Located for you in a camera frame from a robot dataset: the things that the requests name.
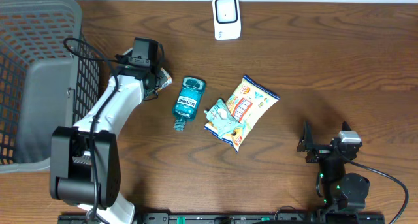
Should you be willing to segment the orange small box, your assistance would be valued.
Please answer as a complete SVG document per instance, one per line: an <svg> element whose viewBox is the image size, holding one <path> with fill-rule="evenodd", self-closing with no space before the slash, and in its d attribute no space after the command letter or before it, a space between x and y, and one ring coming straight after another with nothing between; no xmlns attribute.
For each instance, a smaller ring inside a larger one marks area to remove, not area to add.
<svg viewBox="0 0 418 224"><path fill-rule="evenodd" d="M155 91L159 92L170 84L172 84L172 77L164 68L161 67L157 71Z"/></svg>

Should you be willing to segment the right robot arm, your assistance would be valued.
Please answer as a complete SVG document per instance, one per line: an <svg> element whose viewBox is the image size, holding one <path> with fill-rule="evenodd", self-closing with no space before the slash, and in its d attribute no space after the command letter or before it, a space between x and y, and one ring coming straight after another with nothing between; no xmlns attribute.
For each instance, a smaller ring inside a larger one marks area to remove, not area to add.
<svg viewBox="0 0 418 224"><path fill-rule="evenodd" d="M298 152L305 152L307 163L319 165L315 190L324 198L330 212L359 212L365 208L370 182L367 178L346 173L345 164L357 157L362 146L360 136L343 122L338 136L329 144L314 142L309 123L304 122L303 134L297 146Z"/></svg>

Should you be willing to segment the teal mouthwash bottle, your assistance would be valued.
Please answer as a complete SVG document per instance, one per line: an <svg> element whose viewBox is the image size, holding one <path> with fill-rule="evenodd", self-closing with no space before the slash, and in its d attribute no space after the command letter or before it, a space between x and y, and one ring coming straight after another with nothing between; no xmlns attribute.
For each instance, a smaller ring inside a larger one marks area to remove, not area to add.
<svg viewBox="0 0 418 224"><path fill-rule="evenodd" d="M180 94L172 109L176 118L174 122L176 131L183 131L186 123L195 119L205 89L204 80L190 76L183 79Z"/></svg>

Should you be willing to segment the light teal pouch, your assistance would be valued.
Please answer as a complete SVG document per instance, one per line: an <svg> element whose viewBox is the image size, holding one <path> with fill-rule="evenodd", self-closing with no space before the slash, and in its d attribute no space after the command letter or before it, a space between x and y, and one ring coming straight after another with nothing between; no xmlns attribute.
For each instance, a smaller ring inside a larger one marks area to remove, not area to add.
<svg viewBox="0 0 418 224"><path fill-rule="evenodd" d="M205 110L206 119L217 131L217 137L222 139L226 134L233 134L236 129L245 129L245 125L232 116L222 99L209 110Z"/></svg>

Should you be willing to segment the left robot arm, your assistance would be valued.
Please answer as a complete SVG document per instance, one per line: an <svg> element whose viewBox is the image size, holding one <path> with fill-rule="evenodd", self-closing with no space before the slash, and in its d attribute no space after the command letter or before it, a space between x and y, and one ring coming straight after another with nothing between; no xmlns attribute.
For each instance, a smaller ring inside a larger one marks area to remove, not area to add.
<svg viewBox="0 0 418 224"><path fill-rule="evenodd" d="M112 67L92 109L51 138L50 195L86 211L88 221L133 223L135 205L120 192L117 137L132 111L169 85L164 49L132 48Z"/></svg>

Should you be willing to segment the yellow snack bag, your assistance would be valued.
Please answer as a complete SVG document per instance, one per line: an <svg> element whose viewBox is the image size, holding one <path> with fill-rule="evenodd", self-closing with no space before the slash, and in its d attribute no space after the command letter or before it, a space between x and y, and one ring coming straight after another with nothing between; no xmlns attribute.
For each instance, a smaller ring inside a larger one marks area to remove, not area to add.
<svg viewBox="0 0 418 224"><path fill-rule="evenodd" d="M230 144L238 152L244 139L249 135L259 118L279 99L280 97L274 92L245 75L232 95L226 101L223 101L232 116L246 126L245 129L236 129L233 134L226 134L220 139L217 137L216 129L209 121L204 128L221 141Z"/></svg>

